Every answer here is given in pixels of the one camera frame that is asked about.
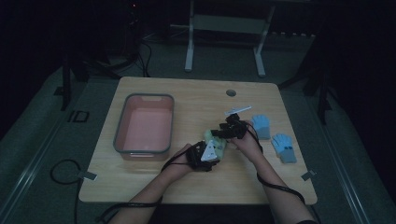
hand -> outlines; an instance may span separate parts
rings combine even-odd
[[[177,153],[175,153],[175,156],[179,155],[180,153],[183,153],[186,151],[189,147],[191,147],[191,144],[186,144],[181,150],[179,150]],[[161,173],[160,175],[165,175],[167,178],[169,178],[172,182],[175,182],[185,176],[186,174],[192,172],[192,168],[188,165],[185,164],[187,163],[187,157],[186,154],[181,155],[180,157],[176,158],[172,163],[179,163],[179,164],[169,164]]]
[[[249,124],[248,129],[252,133],[255,133],[251,126],[251,121],[245,120],[245,122]],[[263,157],[259,145],[250,133],[245,133],[245,136],[242,139],[232,138],[229,139],[229,141],[236,145],[238,149],[253,163],[255,160]]]

floor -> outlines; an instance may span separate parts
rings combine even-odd
[[[312,43],[304,36],[269,35],[262,53],[266,77],[258,77],[252,49],[212,42],[202,33],[195,46],[194,64],[184,72],[186,30],[172,30],[171,41],[147,34],[140,53],[151,77],[231,81],[281,82],[295,75]],[[112,58],[116,63],[120,58]],[[141,77],[139,62],[115,71]],[[396,208],[384,190],[364,146],[345,111],[332,97],[327,125],[316,114],[318,97],[304,96],[301,80],[281,91],[312,177],[318,202],[309,208],[321,223],[396,223]],[[117,80],[92,71],[87,83],[73,80],[72,102],[61,111],[62,98],[53,92],[62,85],[62,69],[51,75],[1,142],[1,223],[94,223],[110,203],[75,205],[78,186],[50,179],[59,161],[73,159],[87,169]],[[90,111],[86,123],[68,121],[72,111]],[[75,168],[60,168],[59,176],[74,180]]]

dark background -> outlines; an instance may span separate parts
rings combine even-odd
[[[249,1],[227,2],[229,5],[223,8],[226,13],[252,15]],[[276,3],[270,31],[316,35],[309,51],[310,64],[327,64],[339,103],[395,201],[395,1],[290,2]],[[238,4],[243,7],[230,11],[230,5]],[[210,11],[212,7],[200,9]],[[81,55],[105,62],[109,53],[138,50],[134,41],[128,43],[127,49],[121,44],[125,27],[134,17],[166,35],[167,24],[188,24],[188,13],[189,1],[185,0],[2,1],[1,137],[46,78],[62,66],[65,53],[71,55],[75,69],[84,74]]]

person's left hand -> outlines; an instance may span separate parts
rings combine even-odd
[[[191,144],[187,144],[184,146],[181,150],[179,150],[177,153],[175,153],[175,156],[179,155],[180,153],[184,152],[187,150],[189,147],[191,147]],[[186,154],[181,155],[180,157],[176,158],[172,163],[176,164],[169,164],[162,172],[161,175],[166,175],[168,178],[171,179],[172,182],[175,182],[182,178],[184,175],[192,172],[192,168],[187,164],[187,157]]]

plastic bin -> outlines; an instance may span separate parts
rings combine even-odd
[[[169,156],[175,100],[168,94],[129,95],[114,148],[127,161],[164,161]]]

